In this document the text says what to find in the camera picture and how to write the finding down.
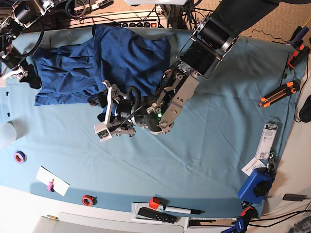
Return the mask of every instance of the red cube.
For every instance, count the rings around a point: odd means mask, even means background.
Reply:
[[[151,200],[149,201],[149,207],[156,210],[159,206],[160,206],[160,199],[154,197],[151,198]]]

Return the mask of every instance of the plastic package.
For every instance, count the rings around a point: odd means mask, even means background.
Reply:
[[[294,227],[291,227],[288,233],[309,233],[311,232],[311,216],[306,217],[303,220],[294,224]]]
[[[0,126],[0,150],[16,140],[16,130],[6,122]]]

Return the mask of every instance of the pink clip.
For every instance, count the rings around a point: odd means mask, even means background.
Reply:
[[[53,184],[53,182],[54,182],[54,180],[52,180],[52,181],[49,182],[49,185],[48,185],[48,187],[47,187],[47,190],[48,190],[49,192],[54,192],[54,189],[53,189],[54,184]]]

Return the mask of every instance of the orange utility knife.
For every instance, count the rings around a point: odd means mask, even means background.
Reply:
[[[262,97],[258,102],[259,107],[268,107],[271,104],[290,96],[299,91],[300,85],[296,81],[291,81],[275,89],[265,97]]]

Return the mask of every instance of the purple tape roll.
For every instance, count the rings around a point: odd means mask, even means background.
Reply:
[[[15,154],[14,154],[14,159],[16,162],[18,162],[19,164],[22,164],[25,162],[26,160],[26,156],[23,152],[21,151],[17,151]]]

